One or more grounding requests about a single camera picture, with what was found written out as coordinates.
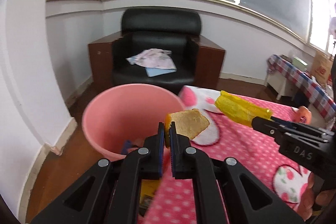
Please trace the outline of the right hand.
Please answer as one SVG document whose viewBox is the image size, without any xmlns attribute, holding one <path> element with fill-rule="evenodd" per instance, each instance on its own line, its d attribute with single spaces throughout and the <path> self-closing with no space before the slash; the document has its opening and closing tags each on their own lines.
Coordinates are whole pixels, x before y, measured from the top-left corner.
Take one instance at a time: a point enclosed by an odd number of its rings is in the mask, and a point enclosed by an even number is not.
<svg viewBox="0 0 336 224">
<path fill-rule="evenodd" d="M 314 174 L 310 173 L 307 187 L 301 196 L 301 201 L 297 207 L 297 214 L 304 220 L 308 220 L 313 214 L 313 205 L 316 203 L 319 206 L 327 206 L 333 196 L 335 195 L 335 189 L 326 190 L 315 196 L 313 192 L 314 186 Z"/>
</svg>

